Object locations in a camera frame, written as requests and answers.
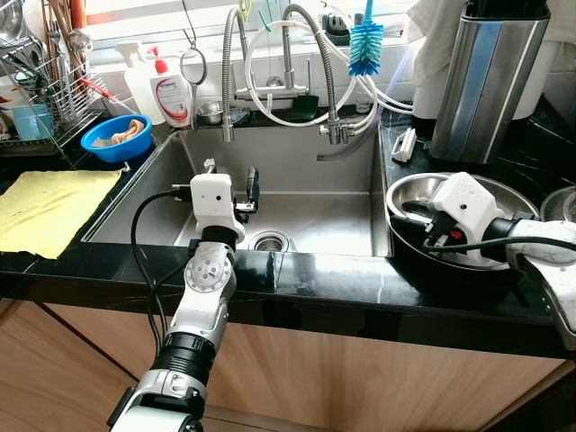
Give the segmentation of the steel spring faucet with bar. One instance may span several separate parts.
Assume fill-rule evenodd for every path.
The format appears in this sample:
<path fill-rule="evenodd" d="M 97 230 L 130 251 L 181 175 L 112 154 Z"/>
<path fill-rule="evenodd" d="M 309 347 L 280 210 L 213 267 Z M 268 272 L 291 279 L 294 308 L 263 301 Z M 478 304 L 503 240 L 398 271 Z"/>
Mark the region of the steel spring faucet with bar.
<path fill-rule="evenodd" d="M 304 123 L 289 122 L 276 118 L 270 110 L 270 107 L 267 107 L 264 104 L 264 99 L 268 97 L 287 97 L 292 99 L 299 97 L 299 95 L 311 94 L 311 89 L 309 87 L 300 86 L 295 83 L 292 42 L 288 32 L 288 29 L 291 28 L 291 26 L 304 26 L 306 30 L 311 32 L 314 44 L 318 47 L 322 73 L 324 73 L 325 76 L 326 98 L 328 98 L 328 111 L 325 112 L 325 115 Z M 350 126 L 349 124 L 342 123 L 340 116 L 338 116 L 338 110 L 340 110 L 341 104 L 350 97 L 351 90 L 346 90 L 346 93 L 343 94 L 342 97 L 338 97 L 335 94 L 332 58 L 330 58 L 330 55 L 332 54 L 340 54 L 340 50 L 329 46 L 328 37 L 325 36 L 320 25 L 317 24 L 316 18 L 312 16 L 312 13 L 310 13 L 304 5 L 296 3 L 288 4 L 287 7 L 283 9 L 283 16 L 281 16 L 279 21 L 268 22 L 266 28 L 256 30 L 256 34 L 260 37 L 264 37 L 274 28 L 283 29 L 283 41 L 281 41 L 281 46 L 283 46 L 283 85 L 256 86 L 254 83 L 254 75 L 252 75 L 251 71 L 252 57 L 247 45 L 247 50 L 244 50 L 244 58 L 242 59 L 243 68 L 241 70 L 241 78 L 246 82 L 246 86 L 244 86 L 243 89 L 235 89 L 233 86 L 235 90 L 234 98 L 254 103 L 256 109 L 262 112 L 267 119 L 279 123 L 280 126 L 306 128 L 317 126 L 317 124 L 320 123 L 322 126 L 321 132 L 328 136 L 330 144 L 337 146 L 345 144 L 346 141 L 349 140 L 349 137 L 351 137 L 351 131 L 349 130 Z"/>

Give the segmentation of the teal plastic cup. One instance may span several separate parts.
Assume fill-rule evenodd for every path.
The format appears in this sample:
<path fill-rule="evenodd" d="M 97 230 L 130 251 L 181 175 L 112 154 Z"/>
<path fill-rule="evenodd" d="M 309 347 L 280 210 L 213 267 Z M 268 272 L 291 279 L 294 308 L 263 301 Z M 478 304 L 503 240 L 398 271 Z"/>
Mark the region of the teal plastic cup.
<path fill-rule="evenodd" d="M 21 140 L 45 140 L 54 132 L 52 112 L 46 104 L 21 104 L 14 106 L 13 126 Z"/>

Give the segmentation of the orange cloth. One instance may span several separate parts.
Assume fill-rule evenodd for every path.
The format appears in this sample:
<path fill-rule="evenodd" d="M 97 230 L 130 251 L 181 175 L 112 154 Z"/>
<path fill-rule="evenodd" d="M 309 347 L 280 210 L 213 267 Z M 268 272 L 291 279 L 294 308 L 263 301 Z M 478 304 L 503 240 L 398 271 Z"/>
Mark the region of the orange cloth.
<path fill-rule="evenodd" d="M 145 126 L 147 126 L 147 124 L 143 121 L 140 121 L 139 119 L 131 119 L 123 130 L 113 133 L 108 137 L 108 139 L 95 139 L 92 141 L 92 147 L 115 147 L 115 145 L 119 145 L 123 141 L 130 140 L 132 137 L 139 135 L 139 133 L 144 131 Z"/>

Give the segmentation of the small steel cup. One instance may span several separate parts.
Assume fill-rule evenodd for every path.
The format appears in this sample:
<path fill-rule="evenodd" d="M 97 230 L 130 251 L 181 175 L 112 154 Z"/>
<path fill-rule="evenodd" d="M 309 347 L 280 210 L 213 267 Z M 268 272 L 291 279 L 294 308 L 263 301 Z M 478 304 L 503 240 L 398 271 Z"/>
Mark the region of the small steel cup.
<path fill-rule="evenodd" d="M 223 121 L 223 106 L 220 100 L 198 104 L 196 108 L 199 126 L 219 126 Z"/>

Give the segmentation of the white soap bottle red cap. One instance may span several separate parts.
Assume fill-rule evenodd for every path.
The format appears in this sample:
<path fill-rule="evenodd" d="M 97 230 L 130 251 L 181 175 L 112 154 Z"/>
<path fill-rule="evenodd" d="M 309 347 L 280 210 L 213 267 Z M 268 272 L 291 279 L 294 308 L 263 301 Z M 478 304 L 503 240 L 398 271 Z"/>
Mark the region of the white soap bottle red cap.
<path fill-rule="evenodd" d="M 152 54 L 155 75 L 149 79 L 149 91 L 155 98 L 166 122 L 173 128 L 190 127 L 194 117 L 193 98 L 188 81 L 181 71 L 169 66 L 159 54 L 158 47 L 149 47 Z"/>

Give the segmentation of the beige towel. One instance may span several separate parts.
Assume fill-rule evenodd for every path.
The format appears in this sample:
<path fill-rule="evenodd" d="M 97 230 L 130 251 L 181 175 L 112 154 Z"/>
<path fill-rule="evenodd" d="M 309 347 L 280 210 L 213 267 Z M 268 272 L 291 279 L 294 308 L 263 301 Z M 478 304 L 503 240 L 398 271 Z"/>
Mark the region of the beige towel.
<path fill-rule="evenodd" d="M 412 24 L 425 37 L 414 63 L 414 82 L 424 84 L 447 68 L 452 57 L 458 24 L 466 0 L 418 0 L 407 11 Z M 573 71 L 576 52 L 576 0 L 547 0 L 551 20 L 544 41 L 560 42 L 561 53 L 567 55 L 567 69 Z"/>

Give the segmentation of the steel sink drain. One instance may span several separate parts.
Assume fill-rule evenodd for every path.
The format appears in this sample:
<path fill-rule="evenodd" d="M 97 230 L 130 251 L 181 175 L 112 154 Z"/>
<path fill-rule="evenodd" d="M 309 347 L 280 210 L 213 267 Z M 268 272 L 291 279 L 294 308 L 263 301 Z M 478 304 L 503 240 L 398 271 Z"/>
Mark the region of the steel sink drain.
<path fill-rule="evenodd" d="M 283 252 L 292 252 L 293 243 L 281 231 L 265 230 L 254 235 L 251 241 L 248 242 L 248 248 L 255 251 L 280 252 L 282 254 Z"/>

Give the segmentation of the small white brush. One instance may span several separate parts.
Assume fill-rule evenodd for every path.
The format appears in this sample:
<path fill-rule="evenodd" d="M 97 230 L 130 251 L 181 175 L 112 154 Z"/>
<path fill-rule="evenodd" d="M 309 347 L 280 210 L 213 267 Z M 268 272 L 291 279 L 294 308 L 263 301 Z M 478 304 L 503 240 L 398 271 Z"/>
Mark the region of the small white brush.
<path fill-rule="evenodd" d="M 408 162 L 414 156 L 415 147 L 419 143 L 419 136 L 415 128 L 406 131 L 392 141 L 390 158 L 395 162 Z"/>

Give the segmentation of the white spray bottle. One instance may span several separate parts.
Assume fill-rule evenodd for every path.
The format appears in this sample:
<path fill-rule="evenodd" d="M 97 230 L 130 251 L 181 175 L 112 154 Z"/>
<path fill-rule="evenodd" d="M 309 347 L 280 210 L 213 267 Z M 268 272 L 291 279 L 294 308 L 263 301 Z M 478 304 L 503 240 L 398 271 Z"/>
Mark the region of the white spray bottle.
<path fill-rule="evenodd" d="M 149 89 L 149 80 L 156 77 L 157 71 L 152 63 L 144 57 L 139 41 L 118 42 L 115 49 L 126 62 L 123 79 L 129 88 L 132 101 L 139 107 L 140 114 L 147 115 L 155 124 L 165 123 L 156 96 Z"/>

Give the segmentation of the dark green sponge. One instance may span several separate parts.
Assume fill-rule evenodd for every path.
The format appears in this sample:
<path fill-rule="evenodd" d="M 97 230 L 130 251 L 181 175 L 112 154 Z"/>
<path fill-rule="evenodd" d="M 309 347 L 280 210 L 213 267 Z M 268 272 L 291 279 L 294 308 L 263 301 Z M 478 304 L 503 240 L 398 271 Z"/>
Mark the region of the dark green sponge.
<path fill-rule="evenodd" d="M 293 98 L 287 121 L 304 123 L 316 119 L 320 110 L 320 98 L 315 94 L 301 94 Z"/>

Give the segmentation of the arched steel spring faucet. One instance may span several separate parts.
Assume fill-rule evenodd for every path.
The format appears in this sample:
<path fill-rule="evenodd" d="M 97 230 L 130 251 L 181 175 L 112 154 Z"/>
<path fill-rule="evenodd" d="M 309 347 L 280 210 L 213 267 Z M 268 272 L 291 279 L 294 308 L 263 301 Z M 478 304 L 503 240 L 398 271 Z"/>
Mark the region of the arched steel spring faucet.
<path fill-rule="evenodd" d="M 231 100 L 235 97 L 233 87 L 233 37 L 238 34 L 241 42 L 241 57 L 245 58 L 244 50 L 248 49 L 246 36 L 246 20 L 243 17 L 242 5 L 236 5 L 227 13 L 225 30 L 223 30 L 223 42 L 221 46 L 221 78 L 220 78 L 220 107 L 221 107 L 221 133 L 225 143 L 234 141 L 233 121 L 231 120 Z"/>

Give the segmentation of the stainless steel sink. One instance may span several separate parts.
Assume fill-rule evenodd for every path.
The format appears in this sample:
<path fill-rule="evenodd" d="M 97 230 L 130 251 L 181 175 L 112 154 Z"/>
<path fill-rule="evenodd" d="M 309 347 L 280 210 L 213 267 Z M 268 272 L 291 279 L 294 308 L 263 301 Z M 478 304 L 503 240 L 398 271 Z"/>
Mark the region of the stainless steel sink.
<path fill-rule="evenodd" d="M 246 197 L 248 169 L 259 170 L 258 210 L 241 246 L 260 231 L 281 231 L 300 254 L 389 257 L 390 214 L 385 204 L 386 144 L 378 128 L 333 147 L 317 128 L 248 127 L 225 143 L 218 129 L 181 133 L 136 169 L 127 189 L 100 215 L 86 241 L 128 243 L 131 219 L 149 196 L 185 185 L 205 159 L 233 180 Z"/>

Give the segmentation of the blue bottle brush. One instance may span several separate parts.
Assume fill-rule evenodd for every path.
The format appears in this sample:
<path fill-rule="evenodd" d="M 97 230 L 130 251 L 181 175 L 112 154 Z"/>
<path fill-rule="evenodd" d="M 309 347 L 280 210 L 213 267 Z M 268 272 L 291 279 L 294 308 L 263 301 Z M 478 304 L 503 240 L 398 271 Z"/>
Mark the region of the blue bottle brush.
<path fill-rule="evenodd" d="M 363 20 L 350 29 L 348 74 L 378 74 L 385 28 L 374 21 L 374 0 L 365 0 Z"/>

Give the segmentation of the wide rimmed steel bowl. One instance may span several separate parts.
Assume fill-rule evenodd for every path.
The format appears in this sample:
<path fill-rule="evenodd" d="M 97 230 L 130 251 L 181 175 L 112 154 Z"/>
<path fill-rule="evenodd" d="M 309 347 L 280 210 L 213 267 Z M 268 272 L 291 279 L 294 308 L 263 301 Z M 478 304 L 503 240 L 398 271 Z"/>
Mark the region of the wide rimmed steel bowl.
<path fill-rule="evenodd" d="M 565 186 L 564 188 L 548 194 L 542 205 L 540 212 L 544 221 L 568 221 L 575 222 L 576 186 Z"/>

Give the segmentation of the stainless steel knife block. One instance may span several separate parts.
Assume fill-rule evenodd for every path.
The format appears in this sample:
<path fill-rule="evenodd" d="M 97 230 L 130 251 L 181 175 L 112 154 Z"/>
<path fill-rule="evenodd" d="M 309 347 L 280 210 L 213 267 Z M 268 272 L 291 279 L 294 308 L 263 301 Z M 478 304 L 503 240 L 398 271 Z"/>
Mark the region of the stainless steel knife block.
<path fill-rule="evenodd" d="M 466 0 L 432 159 L 486 165 L 499 153 L 550 23 L 546 0 Z"/>

